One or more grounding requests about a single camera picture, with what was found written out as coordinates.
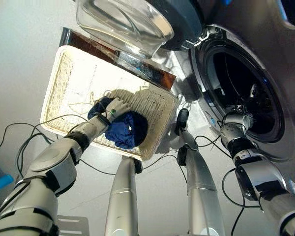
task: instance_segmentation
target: white surface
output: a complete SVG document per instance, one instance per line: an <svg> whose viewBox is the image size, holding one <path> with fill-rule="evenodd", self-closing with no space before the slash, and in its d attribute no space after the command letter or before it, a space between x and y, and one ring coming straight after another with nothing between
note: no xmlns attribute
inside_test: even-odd
<svg viewBox="0 0 295 236"><path fill-rule="evenodd" d="M27 121L34 124L39 121L62 27L81 32L75 22L75 3L71 0L27 1L26 4L19 0L0 0L0 139L4 128L12 122ZM190 132L214 138L200 114L199 106L194 103L190 112ZM28 127L12 127L0 150L0 167L14 177L14 156L29 132ZM25 169L44 147L41 139L31 143L26 153ZM177 144L173 136L168 135L158 152L164 153L170 148L177 148ZM201 153L219 190L225 228L227 235L230 235L240 208L230 204L221 195L220 188L222 176L233 164L218 149L210 149L211 147L202 148ZM148 163L160 155L155 155ZM83 158L95 167L109 172L115 172L120 161L119 155L93 147L85 152ZM113 177L98 173L83 163L77 166L77 170L75 185L59 197L59 214L85 216L89 220L90 235L103 235ZM186 185L173 158L164 158L138 175L136 184L141 236L187 233ZM9 185L0 190L0 202L12 187ZM227 180L226 188L234 200L241 202L234 175ZM239 235L272 236L274 233L260 210L248 209L244 211L236 228L235 236Z"/></svg>

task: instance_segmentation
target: blue garment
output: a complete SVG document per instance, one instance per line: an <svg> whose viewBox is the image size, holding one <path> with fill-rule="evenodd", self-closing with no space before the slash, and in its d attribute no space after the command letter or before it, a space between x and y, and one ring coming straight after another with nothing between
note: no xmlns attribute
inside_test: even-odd
<svg viewBox="0 0 295 236"><path fill-rule="evenodd" d="M103 97L100 100L100 103L97 102L88 112L88 119L93 118L96 113L103 113L105 112L106 107L108 106L108 104L113 101L113 98L108 98L108 97Z"/></svg>
<svg viewBox="0 0 295 236"><path fill-rule="evenodd" d="M103 97L101 104L96 103L88 113L91 119L96 113L103 113L113 98ZM117 117L105 132L106 139L115 142L123 149L132 149L140 145L148 133L148 121L141 114L130 111Z"/></svg>

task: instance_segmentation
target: woven tray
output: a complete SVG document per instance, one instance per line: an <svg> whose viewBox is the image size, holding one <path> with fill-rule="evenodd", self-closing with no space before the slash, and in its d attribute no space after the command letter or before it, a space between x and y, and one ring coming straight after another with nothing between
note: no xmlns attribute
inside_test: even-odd
<svg viewBox="0 0 295 236"><path fill-rule="evenodd" d="M116 147L104 134L91 145L139 160L150 159L177 108L177 99L169 92L80 49L71 46L58 49L40 121L46 122L66 114L87 119L95 101L104 95L120 97L131 110L147 118L147 137L141 145L131 150ZM65 116L45 123L43 127L65 135L81 122L83 120L79 117Z"/></svg>

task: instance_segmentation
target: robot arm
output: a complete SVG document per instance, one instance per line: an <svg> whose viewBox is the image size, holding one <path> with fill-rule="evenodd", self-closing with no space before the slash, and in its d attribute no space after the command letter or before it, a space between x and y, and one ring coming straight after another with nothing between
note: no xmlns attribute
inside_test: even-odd
<svg viewBox="0 0 295 236"><path fill-rule="evenodd" d="M271 156L246 138L252 123L246 115L227 115L221 128L222 144L232 156L245 198L259 201L267 218L277 226L277 235L295 236L295 194L287 191L282 174L269 161Z"/></svg>
<svg viewBox="0 0 295 236"><path fill-rule="evenodd" d="M57 196L67 191L77 176L75 165L89 144L105 132L127 104L115 98L107 117L98 114L49 145L30 165L24 179L0 207L0 236L57 236Z"/></svg>

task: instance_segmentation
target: metal rod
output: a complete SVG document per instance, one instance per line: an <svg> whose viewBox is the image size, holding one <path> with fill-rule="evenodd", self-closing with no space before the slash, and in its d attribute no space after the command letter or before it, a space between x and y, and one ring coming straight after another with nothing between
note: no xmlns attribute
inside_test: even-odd
<svg viewBox="0 0 295 236"><path fill-rule="evenodd" d="M189 233L191 235L224 236L220 203L210 170L199 153L193 136L186 130L181 132L180 142L190 147L186 156Z"/></svg>
<svg viewBox="0 0 295 236"><path fill-rule="evenodd" d="M114 178L107 211L105 236L138 235L134 160L123 157Z"/></svg>

